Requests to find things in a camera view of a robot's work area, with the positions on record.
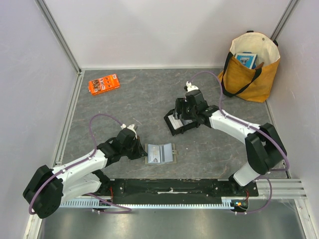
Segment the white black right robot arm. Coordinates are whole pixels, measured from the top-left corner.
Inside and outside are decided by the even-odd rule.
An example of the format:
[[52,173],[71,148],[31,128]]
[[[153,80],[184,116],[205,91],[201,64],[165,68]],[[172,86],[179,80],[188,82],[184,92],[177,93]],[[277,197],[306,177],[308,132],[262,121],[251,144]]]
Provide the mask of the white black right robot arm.
[[165,117],[172,135],[205,125],[220,130],[245,145],[247,163],[229,177],[228,190],[234,196],[246,191],[246,186],[287,160],[287,152],[275,129],[249,123],[228,114],[220,106],[209,106],[200,90],[192,90],[175,100],[175,107]]

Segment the beige leather card holder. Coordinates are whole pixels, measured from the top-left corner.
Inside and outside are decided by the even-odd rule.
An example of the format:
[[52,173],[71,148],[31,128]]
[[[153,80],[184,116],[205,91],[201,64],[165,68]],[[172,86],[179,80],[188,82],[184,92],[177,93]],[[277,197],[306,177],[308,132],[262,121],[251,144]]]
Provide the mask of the beige leather card holder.
[[174,143],[145,144],[145,165],[177,164],[178,151]]

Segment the white magnetic stripe card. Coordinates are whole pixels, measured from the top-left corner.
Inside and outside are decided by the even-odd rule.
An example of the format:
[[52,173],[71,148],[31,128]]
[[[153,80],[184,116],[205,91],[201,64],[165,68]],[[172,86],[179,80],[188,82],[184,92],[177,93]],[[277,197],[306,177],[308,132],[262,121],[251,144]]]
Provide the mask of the white magnetic stripe card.
[[164,144],[159,147],[161,163],[173,162],[172,144]]

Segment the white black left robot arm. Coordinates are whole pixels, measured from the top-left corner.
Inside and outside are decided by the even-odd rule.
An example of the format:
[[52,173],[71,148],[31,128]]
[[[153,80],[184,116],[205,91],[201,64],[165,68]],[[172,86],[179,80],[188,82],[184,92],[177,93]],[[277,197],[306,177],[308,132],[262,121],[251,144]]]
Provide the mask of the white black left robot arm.
[[36,170],[22,194],[29,203],[29,213],[44,219],[61,204],[78,196],[95,192],[106,195],[110,179],[102,169],[122,157],[135,160],[146,155],[136,130],[130,125],[70,163],[54,168],[43,165]]

